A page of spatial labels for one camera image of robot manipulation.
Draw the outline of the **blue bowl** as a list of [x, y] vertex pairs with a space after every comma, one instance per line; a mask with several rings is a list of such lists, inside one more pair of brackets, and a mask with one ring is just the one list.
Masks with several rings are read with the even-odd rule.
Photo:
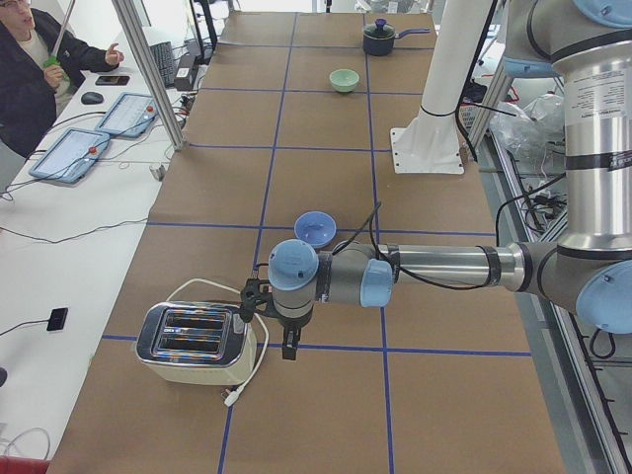
[[314, 249], [321, 249], [333, 241], [337, 233], [337, 223], [327, 212], [312, 210], [295, 220], [293, 231], [297, 239]]

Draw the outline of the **green bowl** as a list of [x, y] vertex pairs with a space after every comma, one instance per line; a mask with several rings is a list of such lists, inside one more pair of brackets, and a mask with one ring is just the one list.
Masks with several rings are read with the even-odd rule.
[[359, 74], [352, 69], [337, 69], [330, 73], [332, 88], [339, 93], [353, 92], [359, 84]]

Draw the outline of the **cream and chrome toaster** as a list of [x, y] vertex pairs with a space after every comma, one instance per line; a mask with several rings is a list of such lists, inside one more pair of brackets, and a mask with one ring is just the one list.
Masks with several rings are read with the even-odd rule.
[[224, 302], [161, 302], [147, 312], [135, 351], [170, 382], [232, 386], [253, 373], [257, 338], [239, 307]]

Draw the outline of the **small black square device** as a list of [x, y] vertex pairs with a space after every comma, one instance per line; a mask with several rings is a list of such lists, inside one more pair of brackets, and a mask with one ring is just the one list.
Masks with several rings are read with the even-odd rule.
[[67, 307], [52, 309], [47, 320], [46, 330], [48, 332], [56, 332], [62, 330], [65, 326], [67, 314]]

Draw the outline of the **far blue teach pendant tablet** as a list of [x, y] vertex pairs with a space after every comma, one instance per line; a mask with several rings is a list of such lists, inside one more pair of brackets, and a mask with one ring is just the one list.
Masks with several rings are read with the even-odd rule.
[[150, 95], [122, 93], [95, 126], [117, 138], [138, 138], [156, 120], [157, 106]]

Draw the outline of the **blue teach pendant tablet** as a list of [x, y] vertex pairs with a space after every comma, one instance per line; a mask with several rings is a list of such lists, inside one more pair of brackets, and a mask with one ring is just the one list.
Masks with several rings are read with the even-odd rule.
[[95, 126], [117, 138], [138, 138], [156, 120], [157, 106], [150, 95], [122, 93]]
[[70, 127], [48, 147], [29, 174], [38, 180], [74, 184], [99, 161], [110, 141], [107, 133]]

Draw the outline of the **near blue teach pendant tablet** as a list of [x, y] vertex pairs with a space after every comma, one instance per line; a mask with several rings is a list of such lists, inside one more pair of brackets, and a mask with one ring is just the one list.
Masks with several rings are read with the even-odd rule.
[[74, 184], [99, 161], [110, 141], [107, 133], [70, 127], [48, 147], [29, 174], [38, 180]]

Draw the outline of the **black keyboard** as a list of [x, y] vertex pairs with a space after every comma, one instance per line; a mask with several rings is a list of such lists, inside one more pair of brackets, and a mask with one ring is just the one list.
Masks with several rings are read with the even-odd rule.
[[149, 49], [165, 87], [173, 87], [176, 77], [176, 65], [172, 44], [169, 41], [157, 42], [150, 45]]

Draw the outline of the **dark blue lidded saucepan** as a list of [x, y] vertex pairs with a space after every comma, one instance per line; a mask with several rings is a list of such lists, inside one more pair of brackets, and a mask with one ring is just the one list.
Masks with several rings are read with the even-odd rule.
[[372, 56], [385, 56], [391, 53], [396, 40], [408, 35], [425, 35], [430, 29], [414, 28], [397, 31], [386, 19], [378, 18], [362, 28], [362, 49]]

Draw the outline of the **black computer mouse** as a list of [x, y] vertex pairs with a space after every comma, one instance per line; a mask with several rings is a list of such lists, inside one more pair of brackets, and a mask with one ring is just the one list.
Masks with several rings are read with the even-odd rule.
[[104, 96], [98, 92], [85, 92], [80, 101], [83, 105], [99, 105], [105, 100]]

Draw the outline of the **black smartphone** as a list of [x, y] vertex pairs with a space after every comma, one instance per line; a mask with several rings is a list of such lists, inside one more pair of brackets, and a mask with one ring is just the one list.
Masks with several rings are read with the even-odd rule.
[[95, 81], [96, 86], [125, 86], [128, 84], [130, 77], [127, 75], [101, 75]]

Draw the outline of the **person in dark jacket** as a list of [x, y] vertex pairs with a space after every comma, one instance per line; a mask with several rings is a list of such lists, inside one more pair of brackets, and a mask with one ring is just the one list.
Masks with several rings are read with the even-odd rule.
[[88, 45], [29, 1], [1, 3], [2, 141], [29, 157], [85, 81], [124, 61], [113, 43]]

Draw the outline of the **white central pedestal column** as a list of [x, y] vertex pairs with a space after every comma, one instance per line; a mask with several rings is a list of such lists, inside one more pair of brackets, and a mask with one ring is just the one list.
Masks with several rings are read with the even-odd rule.
[[397, 174], [464, 173], [456, 119], [479, 43], [487, 36], [495, 10], [492, 0], [444, 4], [419, 112], [407, 127], [390, 130]]

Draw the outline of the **aluminium frame post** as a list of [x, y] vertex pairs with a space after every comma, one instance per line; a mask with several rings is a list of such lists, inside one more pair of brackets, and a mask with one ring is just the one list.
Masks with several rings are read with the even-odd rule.
[[138, 69], [157, 105], [171, 144], [175, 151], [180, 151], [185, 145], [185, 139], [153, 60], [139, 15], [131, 1], [113, 0], [112, 3]]

